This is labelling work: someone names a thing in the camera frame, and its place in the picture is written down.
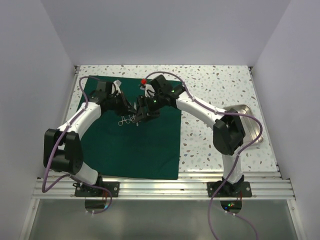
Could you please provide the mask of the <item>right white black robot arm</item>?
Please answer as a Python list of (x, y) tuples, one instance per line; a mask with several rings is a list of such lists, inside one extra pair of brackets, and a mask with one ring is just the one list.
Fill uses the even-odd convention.
[(146, 122), (160, 115), (163, 107), (173, 107), (187, 112), (206, 124), (213, 132), (213, 146), (222, 155), (222, 182), (215, 190), (228, 197), (241, 190), (244, 175), (241, 170), (239, 148), (244, 143), (245, 130), (240, 114), (230, 109), (223, 111), (192, 95), (186, 84), (176, 86), (160, 74), (151, 81), (141, 80), (140, 88), (144, 95), (137, 97), (135, 122)]

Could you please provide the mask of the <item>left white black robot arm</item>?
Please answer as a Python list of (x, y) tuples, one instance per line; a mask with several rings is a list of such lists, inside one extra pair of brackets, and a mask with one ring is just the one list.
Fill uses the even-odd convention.
[(48, 192), (53, 186), (47, 186), (51, 170), (63, 173), (65, 177), (86, 185), (92, 196), (103, 193), (104, 184), (99, 181), (99, 173), (84, 161), (81, 139), (105, 112), (114, 111), (119, 116), (135, 113), (134, 107), (121, 90), (121, 81), (97, 80), (97, 88), (90, 94), (83, 93), (84, 102), (77, 112), (57, 129), (49, 128), (44, 134), (43, 165), (45, 173), (42, 192)]

